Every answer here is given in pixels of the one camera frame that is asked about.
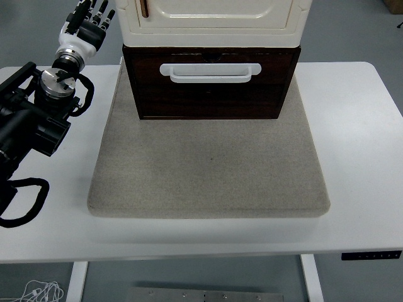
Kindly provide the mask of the white and black hand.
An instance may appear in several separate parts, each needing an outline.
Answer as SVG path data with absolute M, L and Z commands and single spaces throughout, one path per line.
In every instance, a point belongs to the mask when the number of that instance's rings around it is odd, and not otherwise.
M 69 13 L 59 34 L 59 53 L 69 53 L 86 61 L 101 48 L 115 10 L 105 13 L 109 2 L 102 1 L 97 12 L 96 1 L 79 1 Z

